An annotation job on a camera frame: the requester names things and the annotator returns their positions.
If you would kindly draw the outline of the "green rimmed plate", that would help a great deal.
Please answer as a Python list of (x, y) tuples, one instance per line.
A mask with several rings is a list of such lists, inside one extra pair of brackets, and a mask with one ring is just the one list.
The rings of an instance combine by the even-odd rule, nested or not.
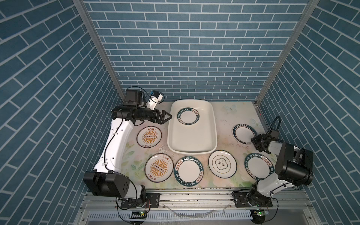
[(189, 126), (199, 121), (200, 114), (196, 109), (186, 107), (178, 111), (177, 119), (181, 124)]
[(232, 129), (232, 134), (234, 138), (246, 145), (252, 144), (251, 139), (257, 136), (257, 132), (247, 124), (237, 124)]
[(198, 185), (204, 176), (204, 168), (200, 160), (193, 156), (180, 158), (174, 167), (177, 182), (186, 187)]
[(264, 155), (251, 153), (246, 156), (244, 166), (247, 173), (256, 181), (261, 181), (275, 172), (273, 163)]

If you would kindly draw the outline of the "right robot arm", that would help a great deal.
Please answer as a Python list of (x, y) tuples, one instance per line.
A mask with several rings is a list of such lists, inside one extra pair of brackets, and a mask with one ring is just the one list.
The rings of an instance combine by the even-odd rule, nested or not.
[(251, 138), (259, 152), (277, 155), (275, 171), (251, 186), (247, 200), (253, 206), (272, 207), (272, 198), (279, 191), (307, 186), (313, 181), (313, 152), (280, 140), (277, 134), (277, 131), (270, 130)]

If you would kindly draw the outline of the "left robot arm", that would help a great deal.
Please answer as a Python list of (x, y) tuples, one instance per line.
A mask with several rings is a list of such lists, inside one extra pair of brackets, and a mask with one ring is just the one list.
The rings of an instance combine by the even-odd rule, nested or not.
[(83, 181), (95, 196), (114, 197), (130, 203), (130, 208), (147, 203), (146, 189), (136, 185), (121, 173), (122, 158), (126, 151), (129, 135), (137, 121), (150, 121), (155, 124), (165, 124), (172, 116), (165, 110), (156, 109), (163, 102), (164, 95), (152, 91), (149, 100), (146, 92), (140, 87), (130, 87), (126, 90), (125, 100), (111, 111), (111, 128), (103, 153), (90, 172), (86, 172)]

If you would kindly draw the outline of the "white plastic bin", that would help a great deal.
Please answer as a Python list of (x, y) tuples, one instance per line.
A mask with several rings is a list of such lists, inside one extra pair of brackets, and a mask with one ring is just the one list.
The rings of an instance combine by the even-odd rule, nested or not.
[[(196, 109), (200, 119), (193, 125), (183, 125), (177, 113), (186, 107)], [(217, 128), (213, 106), (210, 102), (197, 99), (175, 101), (171, 106), (167, 144), (171, 151), (179, 154), (198, 155), (215, 151), (218, 145)]]

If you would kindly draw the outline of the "orange sunburst plate rear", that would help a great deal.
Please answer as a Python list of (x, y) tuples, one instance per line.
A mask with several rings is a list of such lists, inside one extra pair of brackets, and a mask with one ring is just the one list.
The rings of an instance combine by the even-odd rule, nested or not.
[(138, 133), (136, 141), (143, 148), (152, 148), (161, 141), (161, 138), (162, 132), (158, 127), (148, 126)]

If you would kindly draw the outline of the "orange sunburst plate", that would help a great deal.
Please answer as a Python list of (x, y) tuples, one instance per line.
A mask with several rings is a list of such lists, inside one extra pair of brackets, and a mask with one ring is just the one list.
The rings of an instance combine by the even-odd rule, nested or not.
[(158, 127), (148, 126), (138, 133), (136, 141), (143, 148), (152, 148), (161, 141), (161, 138), (162, 132)]
[(166, 181), (173, 173), (172, 158), (164, 153), (155, 154), (145, 164), (145, 175), (148, 180), (155, 183)]

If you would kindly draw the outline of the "white plate clover motif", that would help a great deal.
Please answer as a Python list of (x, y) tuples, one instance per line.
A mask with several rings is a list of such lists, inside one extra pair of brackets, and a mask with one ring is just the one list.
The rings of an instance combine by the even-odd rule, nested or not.
[(232, 154), (224, 150), (214, 151), (208, 159), (211, 172), (219, 178), (229, 179), (237, 171), (237, 162)]

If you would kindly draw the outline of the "orange sunburst plate front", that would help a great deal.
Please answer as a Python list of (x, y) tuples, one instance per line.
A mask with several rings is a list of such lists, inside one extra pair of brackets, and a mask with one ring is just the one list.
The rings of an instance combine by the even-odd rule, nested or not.
[(145, 164), (145, 175), (148, 180), (155, 183), (166, 181), (173, 173), (172, 158), (164, 153), (155, 154)]

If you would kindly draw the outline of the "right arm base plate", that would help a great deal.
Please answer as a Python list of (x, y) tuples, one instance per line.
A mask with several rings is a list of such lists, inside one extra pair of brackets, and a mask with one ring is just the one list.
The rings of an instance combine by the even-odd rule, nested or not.
[(265, 207), (271, 208), (273, 206), (270, 197), (263, 196), (258, 192), (249, 193), (244, 190), (232, 192), (233, 201), (236, 208), (244, 207)]

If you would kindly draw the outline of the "aluminium mounting rail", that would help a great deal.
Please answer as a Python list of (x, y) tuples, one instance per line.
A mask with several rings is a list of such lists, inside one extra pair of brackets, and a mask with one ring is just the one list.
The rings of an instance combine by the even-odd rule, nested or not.
[[(151, 210), (232, 210), (257, 208), (244, 207), (236, 208), (233, 201), (233, 189), (176, 189), (176, 190), (147, 190), (146, 193), (160, 193), (159, 207)], [(312, 210), (313, 204), (310, 202), (304, 190), (284, 190), (275, 195), (272, 200), (271, 208), (263, 209), (301, 209)], [(80, 212), (86, 211), (115, 211), (115, 199), (112, 197), (94, 196), (87, 193)]]

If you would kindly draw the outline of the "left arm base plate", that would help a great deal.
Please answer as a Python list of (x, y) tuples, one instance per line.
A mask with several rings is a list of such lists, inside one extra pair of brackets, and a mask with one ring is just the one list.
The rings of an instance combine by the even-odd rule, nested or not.
[(160, 202), (160, 193), (146, 193), (146, 195), (141, 195), (139, 199), (124, 198), (121, 201), (122, 209), (133, 209), (133, 208), (143, 208), (146, 204), (147, 208), (155, 209), (159, 207)]

